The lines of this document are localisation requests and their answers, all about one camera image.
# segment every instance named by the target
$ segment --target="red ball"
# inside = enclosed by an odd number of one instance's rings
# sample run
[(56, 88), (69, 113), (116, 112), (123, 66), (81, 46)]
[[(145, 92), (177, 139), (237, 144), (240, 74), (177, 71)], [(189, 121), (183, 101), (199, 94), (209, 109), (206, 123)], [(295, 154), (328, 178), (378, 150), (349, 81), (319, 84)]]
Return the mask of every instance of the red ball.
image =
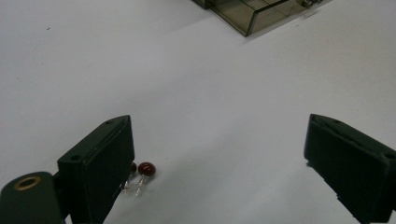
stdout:
[(137, 171), (141, 175), (151, 176), (155, 174), (156, 169), (151, 162), (145, 161), (140, 163), (140, 165), (137, 167)]
[(132, 174), (136, 173), (136, 170), (137, 170), (136, 163), (132, 162), (131, 173), (132, 173)]

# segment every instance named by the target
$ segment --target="white table surface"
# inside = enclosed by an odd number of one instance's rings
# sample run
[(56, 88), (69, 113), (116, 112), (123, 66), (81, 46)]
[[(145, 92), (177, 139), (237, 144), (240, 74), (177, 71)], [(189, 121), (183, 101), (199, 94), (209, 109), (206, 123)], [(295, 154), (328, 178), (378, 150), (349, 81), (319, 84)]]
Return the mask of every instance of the white table surface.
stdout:
[(0, 0), (0, 187), (129, 114), (158, 173), (106, 223), (358, 223), (305, 166), (308, 117), (396, 148), (395, 39), (393, 0), (249, 38), (190, 0)]

